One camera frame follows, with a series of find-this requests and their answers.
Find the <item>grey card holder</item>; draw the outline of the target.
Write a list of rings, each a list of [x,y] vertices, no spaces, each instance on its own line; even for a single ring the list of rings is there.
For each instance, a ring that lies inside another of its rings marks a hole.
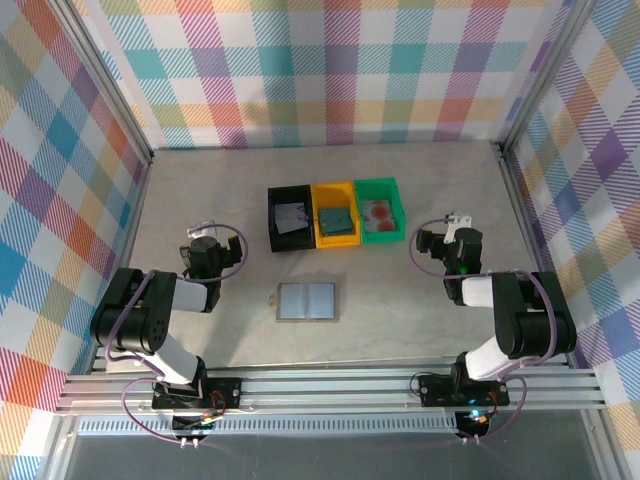
[[[335,283],[280,283],[269,304],[278,322],[336,322],[339,320]]]

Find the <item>teal card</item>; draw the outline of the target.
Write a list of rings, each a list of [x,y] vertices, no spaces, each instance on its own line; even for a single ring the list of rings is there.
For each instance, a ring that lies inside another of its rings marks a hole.
[[[350,235],[354,231],[350,209],[347,207],[322,208],[318,211],[323,236]]]

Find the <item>green plastic bin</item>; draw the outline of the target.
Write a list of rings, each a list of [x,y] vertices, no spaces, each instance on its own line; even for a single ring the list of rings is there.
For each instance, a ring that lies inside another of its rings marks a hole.
[[[399,187],[394,178],[371,178],[354,181],[354,190],[361,220],[361,242],[363,244],[386,244],[402,242],[406,234],[406,214]],[[364,200],[388,200],[393,211],[396,230],[370,234],[365,232],[365,217],[362,211]]]

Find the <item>black plastic bin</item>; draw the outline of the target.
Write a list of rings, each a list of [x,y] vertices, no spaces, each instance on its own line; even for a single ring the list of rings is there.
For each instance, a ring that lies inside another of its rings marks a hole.
[[[274,206],[302,202],[305,204],[308,226],[279,234],[274,221]],[[268,189],[268,232],[273,253],[309,250],[316,247],[311,188],[309,185],[273,187]]]

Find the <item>yellow plastic bin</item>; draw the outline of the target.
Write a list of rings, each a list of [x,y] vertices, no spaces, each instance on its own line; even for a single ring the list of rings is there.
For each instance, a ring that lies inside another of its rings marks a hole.
[[[354,184],[351,181],[316,183],[311,185],[312,211],[315,242],[318,249],[351,247],[361,244],[361,220],[356,201]],[[327,208],[349,210],[352,232],[344,235],[325,236],[321,229],[320,211]]]

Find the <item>small black circuit board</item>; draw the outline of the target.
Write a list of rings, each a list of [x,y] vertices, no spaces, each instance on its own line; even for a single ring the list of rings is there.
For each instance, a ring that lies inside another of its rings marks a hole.
[[[205,432],[211,431],[222,416],[210,411],[196,413],[195,415],[174,415],[171,420],[171,428],[174,434],[182,431]]]
[[[462,439],[485,436],[489,432],[490,421],[493,416],[493,411],[479,409],[456,412],[456,435]]]

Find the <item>aluminium side rail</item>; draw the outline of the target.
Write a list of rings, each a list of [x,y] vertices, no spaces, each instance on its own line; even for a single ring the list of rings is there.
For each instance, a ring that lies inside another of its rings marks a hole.
[[[145,159],[142,162],[138,182],[133,183],[131,190],[126,197],[126,206],[129,207],[129,210],[126,215],[124,226],[114,238],[116,247],[115,258],[107,269],[107,279],[102,282],[101,286],[98,289],[95,308],[92,313],[95,313],[95,311],[97,310],[102,297],[108,288],[109,282],[113,278],[116,270],[119,267],[129,265],[133,250],[133,243],[135,241],[135,230],[138,227],[140,220],[141,201],[145,196],[145,188],[147,187],[149,170],[152,164],[153,159]]]
[[[525,202],[522,189],[518,186],[516,179],[515,163],[504,153],[500,142],[491,143],[492,150],[498,161],[503,180],[507,188],[514,213],[517,217],[518,225],[523,236],[528,254],[537,270],[545,269],[548,264],[544,260],[544,255],[536,241],[533,223],[528,216],[527,204]]]

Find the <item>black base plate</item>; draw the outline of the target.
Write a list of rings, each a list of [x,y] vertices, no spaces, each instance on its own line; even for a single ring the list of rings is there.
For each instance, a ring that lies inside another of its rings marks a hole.
[[[417,379],[423,407],[504,407],[511,403],[505,383],[435,375]]]
[[[241,380],[235,377],[207,377],[191,384],[153,384],[154,410],[215,410],[238,409]]]

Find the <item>long aluminium frame rail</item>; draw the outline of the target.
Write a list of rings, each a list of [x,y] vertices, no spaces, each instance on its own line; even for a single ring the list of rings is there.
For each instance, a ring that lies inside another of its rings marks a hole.
[[[555,362],[549,366],[524,368],[505,383],[510,405],[504,407],[423,407],[418,367],[365,367],[267,369],[227,368],[210,371],[210,377],[241,380],[238,409],[231,413],[342,414],[416,412],[421,408],[500,412],[523,405],[529,410],[597,410],[605,406],[595,374]],[[124,406],[149,414],[154,410],[153,387],[142,372],[100,372],[71,376],[66,380],[55,409],[58,414],[119,414]]]

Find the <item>aluminium corner post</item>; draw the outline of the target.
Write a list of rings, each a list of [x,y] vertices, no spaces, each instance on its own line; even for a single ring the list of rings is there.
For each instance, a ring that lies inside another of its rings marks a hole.
[[[559,73],[597,0],[553,0],[553,3],[556,2],[559,2],[557,9],[551,19],[546,21],[548,26],[544,26],[542,30],[544,36],[533,50],[535,56],[525,62],[527,70],[523,82],[496,137],[496,149],[504,159],[515,152],[535,110]]]
[[[99,92],[111,109],[114,117],[130,140],[136,152],[146,161],[153,163],[154,152],[139,126],[132,110],[129,108],[124,95],[112,76],[100,50],[91,37],[72,0],[46,0],[65,33],[70,37],[74,50],[94,80]]]

